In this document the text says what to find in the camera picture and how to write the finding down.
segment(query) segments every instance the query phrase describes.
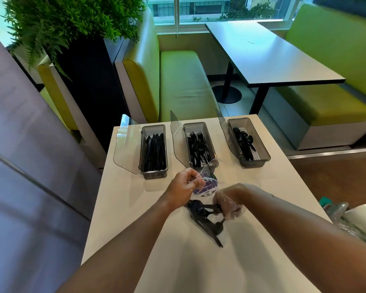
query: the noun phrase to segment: gray partition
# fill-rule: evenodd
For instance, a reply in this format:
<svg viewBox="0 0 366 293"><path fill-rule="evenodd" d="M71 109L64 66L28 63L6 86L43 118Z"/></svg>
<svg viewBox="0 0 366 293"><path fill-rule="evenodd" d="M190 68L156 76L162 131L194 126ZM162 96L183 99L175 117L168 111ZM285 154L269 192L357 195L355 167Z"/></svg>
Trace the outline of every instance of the gray partition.
<svg viewBox="0 0 366 293"><path fill-rule="evenodd" d="M0 43L0 154L92 217L101 172ZM54 292L89 221L0 162L0 292Z"/></svg>

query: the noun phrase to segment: dark table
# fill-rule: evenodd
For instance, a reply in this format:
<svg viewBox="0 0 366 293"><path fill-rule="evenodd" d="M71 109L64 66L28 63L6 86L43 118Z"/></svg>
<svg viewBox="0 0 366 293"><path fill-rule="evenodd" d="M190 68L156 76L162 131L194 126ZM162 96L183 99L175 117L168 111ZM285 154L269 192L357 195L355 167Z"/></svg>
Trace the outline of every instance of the dark table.
<svg viewBox="0 0 366 293"><path fill-rule="evenodd" d="M241 93L230 87L234 69L249 87L259 88L249 114L259 113L270 87L345 81L256 21L218 21L205 26L229 57L224 85L213 88L219 103L241 99Z"/></svg>

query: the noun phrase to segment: clear plastic lid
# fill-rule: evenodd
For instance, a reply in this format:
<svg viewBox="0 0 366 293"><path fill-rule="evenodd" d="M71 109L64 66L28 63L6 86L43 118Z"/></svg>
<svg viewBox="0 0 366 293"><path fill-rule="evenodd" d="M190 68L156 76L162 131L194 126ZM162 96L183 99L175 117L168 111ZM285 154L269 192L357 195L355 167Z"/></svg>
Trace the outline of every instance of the clear plastic lid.
<svg viewBox="0 0 366 293"><path fill-rule="evenodd" d="M175 156L178 161L180 161L185 167L190 167L188 160L188 148L183 125L172 111L170 111L170 115L172 142L174 144Z"/></svg>
<svg viewBox="0 0 366 293"><path fill-rule="evenodd" d="M141 128L142 125L129 116L122 115L113 157L116 165L136 175L140 164Z"/></svg>
<svg viewBox="0 0 366 293"><path fill-rule="evenodd" d="M233 134L232 127L225 120L224 116L222 116L221 112L217 109L215 110L217 112L218 120L220 121L220 126L222 128L222 131L224 132L224 136L228 144L229 150L233 153L233 155L236 158L238 159L241 158L241 154L237 151L236 145L234 144L234 140L232 137Z"/></svg>

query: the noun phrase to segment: tree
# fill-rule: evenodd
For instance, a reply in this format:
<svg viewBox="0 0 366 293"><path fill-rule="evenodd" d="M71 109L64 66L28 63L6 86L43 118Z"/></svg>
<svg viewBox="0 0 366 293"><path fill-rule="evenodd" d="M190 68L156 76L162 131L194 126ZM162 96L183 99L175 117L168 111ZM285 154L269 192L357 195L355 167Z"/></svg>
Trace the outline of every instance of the tree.
<svg viewBox="0 0 366 293"><path fill-rule="evenodd" d="M245 7L246 0L231 0L227 13L221 14L219 20L244 20L244 19L270 19L274 14L274 8L270 1L256 4L250 10Z"/></svg>

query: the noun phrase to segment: white table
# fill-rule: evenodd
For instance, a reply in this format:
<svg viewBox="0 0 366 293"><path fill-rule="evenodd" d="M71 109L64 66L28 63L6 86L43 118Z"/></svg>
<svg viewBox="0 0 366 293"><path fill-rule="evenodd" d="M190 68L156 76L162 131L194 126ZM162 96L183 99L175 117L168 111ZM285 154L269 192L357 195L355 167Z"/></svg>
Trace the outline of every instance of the white table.
<svg viewBox="0 0 366 293"><path fill-rule="evenodd" d="M220 161L215 170L220 186L255 184L328 220L258 116L248 117L271 155L264 167L243 169L229 151L219 120L199 120L206 122ZM82 263L151 207L184 169L174 155L170 123L164 124L169 170L166 178L154 180L144 180L113 162L118 129L114 128ZM185 208L174 211L156 241L136 292L319 292L248 210L225 222L221 235L223 248L196 226Z"/></svg>
<svg viewBox="0 0 366 293"><path fill-rule="evenodd" d="M234 68L249 87L259 87L249 114L259 113L270 87L345 81L256 21L210 22L205 26L229 57L224 86L213 88L220 103L241 99L239 91L229 88Z"/></svg>

